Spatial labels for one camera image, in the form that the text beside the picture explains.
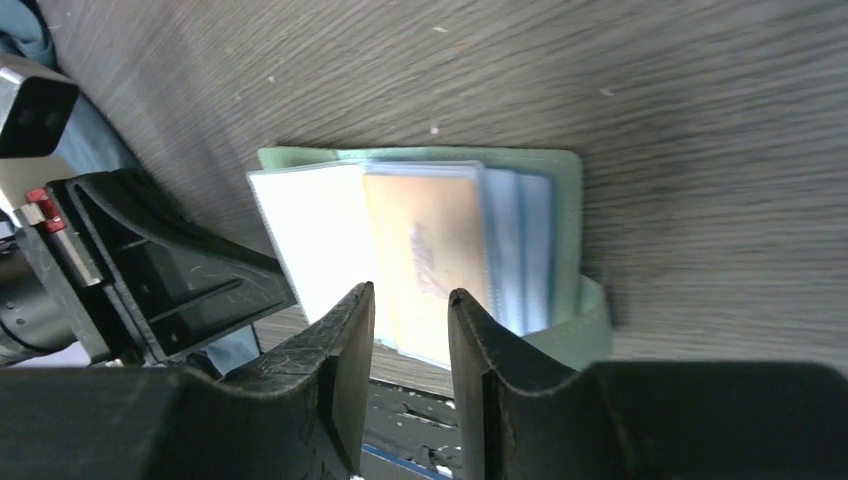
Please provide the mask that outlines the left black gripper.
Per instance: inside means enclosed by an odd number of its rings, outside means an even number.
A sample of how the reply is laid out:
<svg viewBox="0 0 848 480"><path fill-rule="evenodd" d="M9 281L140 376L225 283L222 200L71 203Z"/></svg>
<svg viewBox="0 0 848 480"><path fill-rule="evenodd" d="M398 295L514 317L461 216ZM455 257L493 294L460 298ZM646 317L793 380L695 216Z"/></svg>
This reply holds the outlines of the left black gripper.
<svg viewBox="0 0 848 480"><path fill-rule="evenodd" d="M92 364L170 363L295 301L278 261L185 218L137 169L49 185L70 249L1 242L1 365L79 343Z"/></svg>

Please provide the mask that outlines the green card holder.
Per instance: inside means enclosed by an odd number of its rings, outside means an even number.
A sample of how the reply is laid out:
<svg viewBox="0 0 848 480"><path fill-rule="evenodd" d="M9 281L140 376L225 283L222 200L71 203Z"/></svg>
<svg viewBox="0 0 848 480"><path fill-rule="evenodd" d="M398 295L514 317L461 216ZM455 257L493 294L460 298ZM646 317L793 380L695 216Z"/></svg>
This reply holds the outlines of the green card holder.
<svg viewBox="0 0 848 480"><path fill-rule="evenodd" d="M471 294L500 325L573 369L611 353L603 290L580 272L583 175L574 153L269 147L259 157L262 167L248 181L309 322L323 317L354 285L370 282L374 339L399 352L363 178L468 177L478 187L490 304Z"/></svg>

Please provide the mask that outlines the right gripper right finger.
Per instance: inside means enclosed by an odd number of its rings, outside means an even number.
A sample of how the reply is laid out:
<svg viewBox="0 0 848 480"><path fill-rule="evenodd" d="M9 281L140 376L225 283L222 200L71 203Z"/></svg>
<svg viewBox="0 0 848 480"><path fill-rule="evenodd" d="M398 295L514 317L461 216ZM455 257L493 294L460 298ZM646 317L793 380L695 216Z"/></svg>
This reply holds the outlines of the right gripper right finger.
<svg viewBox="0 0 848 480"><path fill-rule="evenodd" d="M571 369L467 291L448 305L468 479L843 479L847 380L803 362Z"/></svg>

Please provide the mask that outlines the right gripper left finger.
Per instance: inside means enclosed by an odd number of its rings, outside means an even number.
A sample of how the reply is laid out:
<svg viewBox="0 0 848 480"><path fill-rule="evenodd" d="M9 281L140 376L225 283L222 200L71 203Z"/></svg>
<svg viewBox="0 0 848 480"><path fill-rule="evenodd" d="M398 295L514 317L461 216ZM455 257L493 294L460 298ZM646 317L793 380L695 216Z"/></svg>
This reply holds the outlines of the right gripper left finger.
<svg viewBox="0 0 848 480"><path fill-rule="evenodd" d="M374 287L214 380L191 368L1 373L5 479L347 479L360 471Z"/></svg>

